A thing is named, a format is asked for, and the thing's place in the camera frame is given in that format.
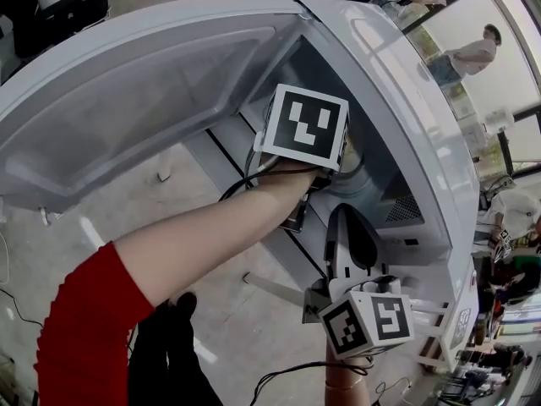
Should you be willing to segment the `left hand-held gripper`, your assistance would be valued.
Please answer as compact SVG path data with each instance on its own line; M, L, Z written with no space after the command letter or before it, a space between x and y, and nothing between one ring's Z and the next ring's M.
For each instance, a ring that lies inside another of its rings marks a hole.
M328 187L340 172L348 125L346 100L292 85L276 87L264 114L263 129L254 139L253 151L270 156L258 170L266 170L273 161L288 159L318 167L323 173L281 224L282 228L300 232L309 197Z

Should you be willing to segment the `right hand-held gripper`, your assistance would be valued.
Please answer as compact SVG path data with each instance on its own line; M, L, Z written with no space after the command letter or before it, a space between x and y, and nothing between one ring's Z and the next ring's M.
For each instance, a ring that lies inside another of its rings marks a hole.
M354 207L338 205L327 226L324 261L329 280L303 296L303 322L319 323L338 360L382 354L415 338L410 299L400 280L374 269L377 233ZM353 264L360 268L350 268Z

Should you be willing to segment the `white microwave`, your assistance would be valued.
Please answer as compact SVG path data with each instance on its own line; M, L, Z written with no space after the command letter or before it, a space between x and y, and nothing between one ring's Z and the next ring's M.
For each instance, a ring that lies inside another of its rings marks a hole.
M456 118L413 44L377 7L342 0L180 0L79 33L0 86L0 200L41 219L183 142L226 188L279 84L340 97L371 185L322 197L354 206L377 232L437 214L408 196L472 160Z

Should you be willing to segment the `person's left forearm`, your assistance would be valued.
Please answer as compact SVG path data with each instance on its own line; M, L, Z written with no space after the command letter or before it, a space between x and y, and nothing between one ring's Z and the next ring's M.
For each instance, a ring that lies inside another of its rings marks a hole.
M157 306L272 233L308 191L317 167L279 162L252 189L117 239L117 254L139 291Z

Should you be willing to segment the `person's right forearm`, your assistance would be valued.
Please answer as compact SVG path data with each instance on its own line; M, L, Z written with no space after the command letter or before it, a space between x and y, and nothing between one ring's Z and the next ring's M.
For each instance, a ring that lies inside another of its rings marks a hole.
M347 368L327 367L325 406L371 406L364 376Z

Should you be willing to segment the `person's black shoes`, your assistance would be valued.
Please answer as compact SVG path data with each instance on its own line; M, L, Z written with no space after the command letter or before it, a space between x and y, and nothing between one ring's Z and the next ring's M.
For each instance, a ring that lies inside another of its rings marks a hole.
M176 301L166 300L156 308L158 326L174 343L193 345L194 329L191 318L196 310L197 297L188 291Z

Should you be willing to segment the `large glass window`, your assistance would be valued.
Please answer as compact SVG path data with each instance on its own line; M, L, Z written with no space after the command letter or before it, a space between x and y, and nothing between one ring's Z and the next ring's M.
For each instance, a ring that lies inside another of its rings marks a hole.
M484 118L502 107L512 112L516 122L493 141L485 169L535 179L541 173L541 0L446 2L413 4L396 22L427 61L480 39L487 24L500 31L494 62L443 92L457 119Z

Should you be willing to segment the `black office chair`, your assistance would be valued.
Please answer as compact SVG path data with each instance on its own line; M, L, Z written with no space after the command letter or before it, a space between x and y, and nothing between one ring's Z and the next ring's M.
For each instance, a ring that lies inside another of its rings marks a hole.
M13 23L14 53L21 59L103 20L109 8L109 0L58 0L46 8L38 0L0 0L0 14Z

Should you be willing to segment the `person's red top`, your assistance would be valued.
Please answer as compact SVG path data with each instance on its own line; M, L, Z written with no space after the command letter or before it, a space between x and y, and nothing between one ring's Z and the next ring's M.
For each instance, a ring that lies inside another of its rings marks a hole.
M37 340L40 406L128 406L128 333L154 309L113 243L68 274Z

